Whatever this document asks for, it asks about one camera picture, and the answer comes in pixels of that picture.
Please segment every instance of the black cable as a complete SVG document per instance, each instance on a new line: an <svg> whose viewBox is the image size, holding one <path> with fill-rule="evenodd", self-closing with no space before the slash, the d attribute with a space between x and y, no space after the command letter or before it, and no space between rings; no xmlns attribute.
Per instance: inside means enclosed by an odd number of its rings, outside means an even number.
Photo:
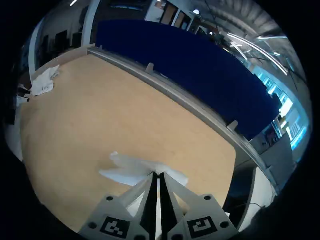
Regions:
<svg viewBox="0 0 320 240"><path fill-rule="evenodd" d="M233 210L235 210L235 209L237 209L237 208L239 208L239 207L241 207L241 206L243 206L243 205L247 205L247 204L255 204L255 205L257 205L258 207L262 208L262 206L260 206L259 204L255 203L255 202L249 202L249 203L239 204L239 205L233 207L231 210L226 210L226 211L231 214L231 212L232 212Z"/></svg>

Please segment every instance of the ceiling light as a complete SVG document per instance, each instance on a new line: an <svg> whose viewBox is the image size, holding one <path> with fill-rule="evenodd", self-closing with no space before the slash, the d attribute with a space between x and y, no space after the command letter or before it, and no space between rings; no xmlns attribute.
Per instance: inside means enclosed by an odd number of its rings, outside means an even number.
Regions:
<svg viewBox="0 0 320 240"><path fill-rule="evenodd" d="M73 0L72 3L70 3L70 7L76 2L77 0Z"/></svg>
<svg viewBox="0 0 320 240"><path fill-rule="evenodd" d="M233 44L236 45L237 47L242 47L242 44L236 44L236 43L233 43Z"/></svg>
<svg viewBox="0 0 320 240"><path fill-rule="evenodd" d="M247 45L249 45L250 47L254 48L255 50L261 52L264 56L266 56L271 62L273 62L278 68L280 68L280 70L287 75L288 74L288 70L286 70L286 68L278 61L276 60L273 56L271 56L270 54L268 54L264 49L260 48L259 46L257 46L256 44L249 42L248 40L241 38L237 35L234 35L232 33L228 33L227 34L229 37L235 38Z"/></svg>
<svg viewBox="0 0 320 240"><path fill-rule="evenodd" d="M245 60L248 60L244 53L238 48L238 46L234 42L232 42L231 45L236 48L236 50L241 54L241 56L243 56Z"/></svg>

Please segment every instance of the office wall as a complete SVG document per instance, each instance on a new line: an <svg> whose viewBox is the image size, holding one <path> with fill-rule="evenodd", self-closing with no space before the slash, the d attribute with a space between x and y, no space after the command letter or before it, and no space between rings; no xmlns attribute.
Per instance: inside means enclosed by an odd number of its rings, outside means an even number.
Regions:
<svg viewBox="0 0 320 240"><path fill-rule="evenodd" d="M130 5L130 6L139 4L138 1L134 1L134 0L123 0L121 2L112 1L112 0L100 1L96 14L93 19L93 23L92 23L90 43L96 42L97 27L99 22L103 20L114 20L114 19L143 20L149 10L151 1L152 0L146 0L142 4L140 4L140 6L142 6L142 10L110 7L110 4Z"/></svg>
<svg viewBox="0 0 320 240"><path fill-rule="evenodd" d="M48 35L48 44L54 40L57 33L67 30L67 38L72 43L72 34L79 31L81 27L79 18L83 8L90 4L90 0L78 0L72 6L64 2L57 6L44 19L40 35L40 43L44 36Z"/></svg>
<svg viewBox="0 0 320 240"><path fill-rule="evenodd" d="M191 2L186 0L167 0L167 2L173 4L178 8L178 11L176 13L176 17L178 16L180 11L183 11L188 17L191 18L191 20L194 18L194 14L190 13L190 11L193 11L193 5ZM148 10L148 13L145 17L146 21L151 22L159 22L159 19L162 16L163 10L160 8L157 8L155 4L157 3L157 0L152 0L150 4L150 8Z"/></svg>

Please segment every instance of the screw hole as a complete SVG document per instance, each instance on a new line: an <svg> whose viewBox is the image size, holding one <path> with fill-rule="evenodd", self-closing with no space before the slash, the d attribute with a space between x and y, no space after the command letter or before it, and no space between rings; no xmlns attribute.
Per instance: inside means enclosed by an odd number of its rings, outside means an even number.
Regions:
<svg viewBox="0 0 320 240"><path fill-rule="evenodd" d="M229 226L229 223L227 221L223 221L220 223L220 227L222 228L226 228L227 226Z"/></svg>
<svg viewBox="0 0 320 240"><path fill-rule="evenodd" d="M97 227L97 224L95 222L89 222L88 223L88 227L92 228L92 229L95 229Z"/></svg>
<svg viewBox="0 0 320 240"><path fill-rule="evenodd" d="M146 240L146 237L143 235L136 235L134 236L134 240Z"/></svg>
<svg viewBox="0 0 320 240"><path fill-rule="evenodd" d="M182 234L174 234L171 237L171 240L183 240L183 236L182 236Z"/></svg>

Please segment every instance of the fluorescent light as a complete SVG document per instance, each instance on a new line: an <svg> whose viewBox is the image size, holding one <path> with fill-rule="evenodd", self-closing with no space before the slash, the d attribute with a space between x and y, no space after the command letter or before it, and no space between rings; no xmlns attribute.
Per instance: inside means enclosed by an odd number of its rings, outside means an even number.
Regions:
<svg viewBox="0 0 320 240"><path fill-rule="evenodd" d="M275 84L272 88L270 88L270 90L268 91L268 94L272 94L274 92L274 90L276 89L277 85Z"/></svg>
<svg viewBox="0 0 320 240"><path fill-rule="evenodd" d="M242 47L242 44L236 44L236 43L233 43L235 44L237 47Z"/></svg>
<svg viewBox="0 0 320 240"><path fill-rule="evenodd" d="M283 128L284 127L284 125L286 125L287 124L287 121L286 120L284 120L284 122L280 125L280 127L281 128Z"/></svg>
<svg viewBox="0 0 320 240"><path fill-rule="evenodd" d="M243 56L245 60L248 60L247 57L243 54L243 52L237 47L237 45L234 42L232 42L231 45L236 48L236 50L241 54L241 56Z"/></svg>
<svg viewBox="0 0 320 240"><path fill-rule="evenodd" d="M249 45L250 47L254 48L255 50L261 52L264 56L266 56L271 62L273 62L278 68L280 68L280 70L287 75L288 71L286 70L286 68L278 61L276 60L273 56L271 56L270 54L268 54L264 49L260 48L259 46L257 46L256 44L249 42L248 40L241 38L237 35L234 35L232 33L228 33L227 34L229 37L235 38L247 45Z"/></svg>
<svg viewBox="0 0 320 240"><path fill-rule="evenodd" d="M73 0L72 3L70 3L70 7L76 2L77 0Z"/></svg>
<svg viewBox="0 0 320 240"><path fill-rule="evenodd" d="M290 138L290 141L292 141L292 136L291 136L291 132L290 132L290 128L289 127L286 127L286 131L289 135L289 138Z"/></svg>
<svg viewBox="0 0 320 240"><path fill-rule="evenodd" d="M292 105L293 105L292 101L289 98L287 98L287 100L284 102L282 107L279 109L280 115L282 117L286 116L286 114L288 113Z"/></svg>

